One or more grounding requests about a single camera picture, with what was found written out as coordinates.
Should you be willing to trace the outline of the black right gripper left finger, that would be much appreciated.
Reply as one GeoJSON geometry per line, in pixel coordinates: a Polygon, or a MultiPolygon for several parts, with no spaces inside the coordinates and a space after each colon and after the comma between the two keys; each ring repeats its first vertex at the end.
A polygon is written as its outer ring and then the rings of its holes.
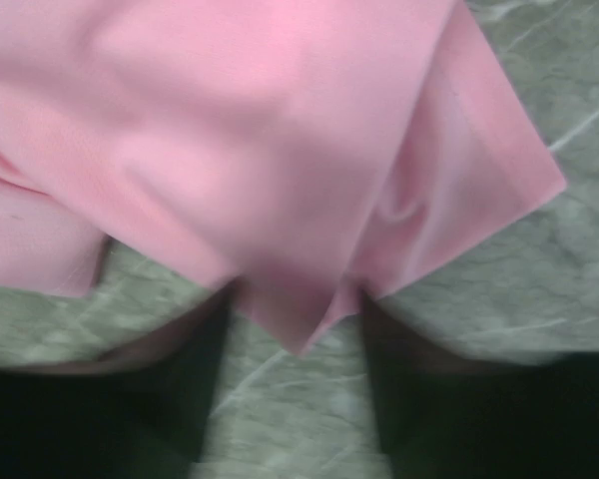
{"type": "Polygon", "coordinates": [[[224,285],[91,361],[0,368],[0,478],[189,478],[232,324],[224,285]]]}

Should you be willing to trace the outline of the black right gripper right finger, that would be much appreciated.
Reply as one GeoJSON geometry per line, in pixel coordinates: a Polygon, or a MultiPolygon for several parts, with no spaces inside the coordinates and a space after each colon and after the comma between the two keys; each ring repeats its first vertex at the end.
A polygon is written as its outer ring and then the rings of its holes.
{"type": "Polygon", "coordinates": [[[463,355],[361,296],[380,451],[395,478],[599,478],[599,352],[463,355]]]}

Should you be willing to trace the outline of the pink t shirt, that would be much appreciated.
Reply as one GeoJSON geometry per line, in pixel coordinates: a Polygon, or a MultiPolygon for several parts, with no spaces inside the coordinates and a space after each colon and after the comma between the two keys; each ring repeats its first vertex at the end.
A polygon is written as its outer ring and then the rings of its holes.
{"type": "Polygon", "coordinates": [[[113,238],[303,351],[565,181],[461,1],[0,1],[0,285],[113,238]]]}

